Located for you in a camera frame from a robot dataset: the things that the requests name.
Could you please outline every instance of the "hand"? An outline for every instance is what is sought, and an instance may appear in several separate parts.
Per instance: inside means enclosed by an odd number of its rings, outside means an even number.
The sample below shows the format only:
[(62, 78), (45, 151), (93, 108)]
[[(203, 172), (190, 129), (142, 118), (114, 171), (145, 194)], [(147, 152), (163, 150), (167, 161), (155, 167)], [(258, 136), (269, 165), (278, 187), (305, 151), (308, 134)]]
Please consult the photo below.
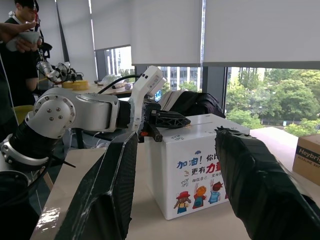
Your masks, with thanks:
[[(0, 39), (7, 43), (19, 33), (23, 33), (34, 28), (36, 24), (36, 22), (26, 24), (0, 23)], [(41, 45), (40, 39), (38, 40), (37, 44), (32, 44), (21, 38), (16, 41), (16, 49), (21, 53), (26, 51), (34, 52), (38, 49), (38, 45)]]

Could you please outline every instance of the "cartoon character illustration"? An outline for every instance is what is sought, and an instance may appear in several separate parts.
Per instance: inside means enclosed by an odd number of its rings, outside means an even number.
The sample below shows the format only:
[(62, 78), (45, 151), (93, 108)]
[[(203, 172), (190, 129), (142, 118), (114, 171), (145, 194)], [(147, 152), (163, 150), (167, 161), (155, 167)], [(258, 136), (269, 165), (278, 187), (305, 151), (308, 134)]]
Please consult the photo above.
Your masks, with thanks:
[(190, 194), (188, 193), (188, 191), (183, 191), (179, 194), (179, 196), (176, 197), (177, 201), (173, 209), (176, 209), (178, 207), (177, 214), (181, 214), (187, 211), (187, 207), (189, 207), (189, 204), (191, 203), (189, 197)]
[(197, 183), (194, 187), (194, 204), (192, 209), (201, 208), (204, 206), (204, 200), (207, 199), (205, 195), (207, 189), (205, 186), (198, 187), (199, 183)]
[(214, 181), (210, 181), (210, 186), (211, 186), (211, 196), (209, 199), (210, 204), (217, 203), (218, 201), (221, 200), (221, 194), (219, 190), (222, 188), (223, 183), (217, 182), (214, 184)]

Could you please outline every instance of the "cardboard box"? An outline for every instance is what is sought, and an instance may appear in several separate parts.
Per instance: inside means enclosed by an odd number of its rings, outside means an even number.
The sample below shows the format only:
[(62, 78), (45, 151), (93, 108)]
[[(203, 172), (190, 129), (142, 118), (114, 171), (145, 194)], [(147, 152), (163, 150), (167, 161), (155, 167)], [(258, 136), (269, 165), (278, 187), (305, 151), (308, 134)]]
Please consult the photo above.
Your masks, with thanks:
[(250, 130), (213, 114), (189, 117), (190, 126), (159, 129), (162, 142), (145, 138), (147, 185), (170, 220), (228, 201), (218, 163), (217, 127)]
[(299, 137), (292, 169), (320, 186), (320, 134)]

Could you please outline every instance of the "yellow chair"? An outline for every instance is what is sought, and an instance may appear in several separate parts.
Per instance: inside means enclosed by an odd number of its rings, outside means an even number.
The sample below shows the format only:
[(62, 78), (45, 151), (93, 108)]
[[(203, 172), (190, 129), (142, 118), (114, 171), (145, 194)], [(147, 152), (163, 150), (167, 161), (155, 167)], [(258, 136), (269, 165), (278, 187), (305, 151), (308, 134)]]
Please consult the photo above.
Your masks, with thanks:
[(34, 106), (32, 106), (32, 105), (15, 106), (14, 107), (16, 118), (18, 119), (19, 124), (21, 124), (24, 121), (28, 112), (32, 112), (33, 109), (34, 109)]

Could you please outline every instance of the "white box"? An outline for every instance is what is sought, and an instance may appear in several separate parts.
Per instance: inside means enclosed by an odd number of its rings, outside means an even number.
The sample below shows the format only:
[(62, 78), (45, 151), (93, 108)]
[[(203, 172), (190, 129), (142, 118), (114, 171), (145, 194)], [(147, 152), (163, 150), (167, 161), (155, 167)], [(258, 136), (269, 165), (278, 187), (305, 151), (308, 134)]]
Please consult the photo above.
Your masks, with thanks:
[(147, 185), (167, 220), (228, 201), (215, 129), (223, 126), (250, 134), (249, 128), (213, 114), (188, 118), (190, 126), (160, 128), (162, 142), (145, 138)]

